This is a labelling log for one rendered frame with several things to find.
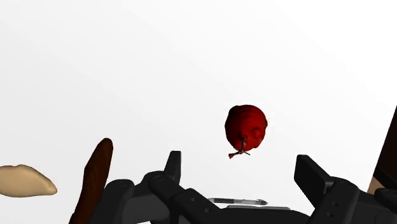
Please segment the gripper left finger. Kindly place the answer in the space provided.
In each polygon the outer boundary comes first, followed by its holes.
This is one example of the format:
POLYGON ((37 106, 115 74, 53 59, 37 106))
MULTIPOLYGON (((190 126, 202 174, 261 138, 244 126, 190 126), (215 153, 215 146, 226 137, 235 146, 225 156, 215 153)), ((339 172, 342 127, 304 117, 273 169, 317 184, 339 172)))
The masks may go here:
POLYGON ((172 151, 162 171, 135 185, 129 179, 108 183, 89 224, 222 224, 222 210, 192 188, 179 185, 181 152, 172 151))

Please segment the dark brown elongated bread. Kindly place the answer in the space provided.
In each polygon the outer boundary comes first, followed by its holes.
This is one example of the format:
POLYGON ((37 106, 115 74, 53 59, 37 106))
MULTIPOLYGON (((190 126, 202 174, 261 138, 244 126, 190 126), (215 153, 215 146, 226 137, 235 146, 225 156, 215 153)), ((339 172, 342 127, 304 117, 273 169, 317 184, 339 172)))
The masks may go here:
POLYGON ((109 175, 113 143, 104 138, 89 158, 83 173, 80 197, 68 224, 88 224, 109 175))

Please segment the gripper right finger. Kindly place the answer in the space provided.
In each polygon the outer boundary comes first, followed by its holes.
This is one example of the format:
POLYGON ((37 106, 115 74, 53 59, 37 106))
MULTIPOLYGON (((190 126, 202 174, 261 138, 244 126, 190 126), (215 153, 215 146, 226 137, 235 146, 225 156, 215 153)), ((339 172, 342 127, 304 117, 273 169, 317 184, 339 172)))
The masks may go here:
POLYGON ((314 206, 307 224, 397 224, 397 207, 387 208, 377 196, 360 190, 350 181, 330 176, 308 155, 296 157, 295 183, 314 206))

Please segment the dark brown wooden furniture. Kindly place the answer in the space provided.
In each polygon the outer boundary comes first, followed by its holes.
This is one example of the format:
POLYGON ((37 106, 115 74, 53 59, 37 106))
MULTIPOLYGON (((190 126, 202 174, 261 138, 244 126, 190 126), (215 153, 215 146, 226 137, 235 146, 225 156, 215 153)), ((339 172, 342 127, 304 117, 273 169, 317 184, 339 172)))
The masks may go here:
POLYGON ((374 194, 378 188, 397 189, 397 107, 367 192, 374 194))

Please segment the red apple with stem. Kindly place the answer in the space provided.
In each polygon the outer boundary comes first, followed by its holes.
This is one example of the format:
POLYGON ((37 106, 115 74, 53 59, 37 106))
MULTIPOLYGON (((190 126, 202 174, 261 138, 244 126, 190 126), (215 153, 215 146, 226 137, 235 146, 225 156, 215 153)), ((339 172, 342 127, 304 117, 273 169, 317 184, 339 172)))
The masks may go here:
POLYGON ((227 141, 236 150, 228 157, 246 153, 261 145, 265 138, 268 121, 264 112, 254 105, 236 105, 232 107, 225 121, 227 141))

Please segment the grey pen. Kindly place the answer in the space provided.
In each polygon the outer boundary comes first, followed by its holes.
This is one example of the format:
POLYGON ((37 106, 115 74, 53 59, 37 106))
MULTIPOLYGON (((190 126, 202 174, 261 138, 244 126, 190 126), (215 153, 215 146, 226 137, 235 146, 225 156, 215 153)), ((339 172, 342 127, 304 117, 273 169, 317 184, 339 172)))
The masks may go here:
POLYGON ((209 201, 219 204, 242 204, 242 205, 256 205, 256 206, 266 206, 267 201, 262 199, 226 199, 226 198, 208 198, 209 201))

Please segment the beige rounded bread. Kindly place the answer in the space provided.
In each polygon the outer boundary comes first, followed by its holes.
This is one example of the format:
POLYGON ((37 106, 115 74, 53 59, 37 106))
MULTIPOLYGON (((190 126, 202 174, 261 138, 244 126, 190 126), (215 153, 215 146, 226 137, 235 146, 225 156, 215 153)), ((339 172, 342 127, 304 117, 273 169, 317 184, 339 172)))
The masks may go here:
POLYGON ((24 164, 0 166, 0 195, 22 198, 57 192, 53 182, 33 167, 24 164))

